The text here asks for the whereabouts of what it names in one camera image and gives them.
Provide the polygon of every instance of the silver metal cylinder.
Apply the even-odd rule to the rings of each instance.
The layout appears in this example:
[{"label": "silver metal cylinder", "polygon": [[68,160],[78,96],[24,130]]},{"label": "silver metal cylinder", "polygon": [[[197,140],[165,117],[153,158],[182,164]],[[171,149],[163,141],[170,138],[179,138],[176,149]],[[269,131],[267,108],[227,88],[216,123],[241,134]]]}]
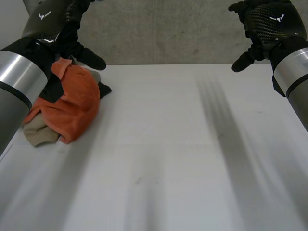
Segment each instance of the silver metal cylinder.
[{"label": "silver metal cylinder", "polygon": [[47,84],[47,77],[27,58],[9,51],[0,51],[0,82],[18,90],[34,104]]},{"label": "silver metal cylinder", "polygon": [[308,48],[288,55],[274,71],[275,79],[285,95],[290,86],[306,74],[308,74]]},{"label": "silver metal cylinder", "polygon": [[29,112],[18,97],[0,88],[0,156]]}]

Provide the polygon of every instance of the crumpled cloth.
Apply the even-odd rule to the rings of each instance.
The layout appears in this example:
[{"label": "crumpled cloth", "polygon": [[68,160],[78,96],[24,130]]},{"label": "crumpled cloth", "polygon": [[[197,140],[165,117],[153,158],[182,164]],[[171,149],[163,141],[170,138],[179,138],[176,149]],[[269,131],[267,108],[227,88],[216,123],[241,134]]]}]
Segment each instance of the crumpled cloth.
[{"label": "crumpled cloth", "polygon": [[38,98],[24,120],[28,123],[41,112],[46,125],[61,134],[60,141],[67,144],[87,129],[100,106],[100,90],[93,76],[71,62],[60,58],[51,68],[61,80],[64,95],[56,103]]}]

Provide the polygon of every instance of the white logo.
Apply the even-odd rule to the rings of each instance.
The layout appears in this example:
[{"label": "white logo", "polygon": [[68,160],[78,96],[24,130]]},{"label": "white logo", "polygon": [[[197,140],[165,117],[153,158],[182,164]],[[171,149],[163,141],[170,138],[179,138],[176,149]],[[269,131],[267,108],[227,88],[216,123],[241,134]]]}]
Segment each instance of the white logo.
[{"label": "white logo", "polygon": [[51,14],[51,11],[49,11],[46,15],[40,15],[39,13],[38,16],[41,20],[43,20],[43,18],[46,18],[49,14]]},{"label": "white logo", "polygon": [[269,17],[269,18],[281,23],[281,20],[283,19],[283,17],[284,17],[284,14],[281,16],[281,18],[272,18],[272,17]]}]

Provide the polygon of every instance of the beige cloth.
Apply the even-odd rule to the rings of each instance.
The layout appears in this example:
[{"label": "beige cloth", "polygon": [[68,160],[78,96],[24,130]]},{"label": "beige cloth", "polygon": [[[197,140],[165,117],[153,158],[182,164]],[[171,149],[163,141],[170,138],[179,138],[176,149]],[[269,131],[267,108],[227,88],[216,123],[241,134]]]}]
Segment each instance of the beige cloth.
[{"label": "beige cloth", "polygon": [[30,123],[24,125],[24,135],[33,147],[45,142],[56,143],[60,137],[59,133],[46,125],[42,113],[38,113]]},{"label": "beige cloth", "polygon": [[96,72],[96,71],[91,71],[89,69],[86,69],[87,71],[89,71],[91,73],[91,75],[93,76],[93,78],[95,79],[95,82],[99,83],[101,81],[101,75],[100,73]]}]

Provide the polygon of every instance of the white table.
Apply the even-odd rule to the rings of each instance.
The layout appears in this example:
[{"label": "white table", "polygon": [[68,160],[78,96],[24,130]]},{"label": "white table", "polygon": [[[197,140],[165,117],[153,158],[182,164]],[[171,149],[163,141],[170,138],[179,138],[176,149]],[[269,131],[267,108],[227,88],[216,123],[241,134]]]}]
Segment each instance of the white table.
[{"label": "white table", "polygon": [[0,162],[1,231],[305,231],[308,134],[269,65],[109,66],[73,144]]}]

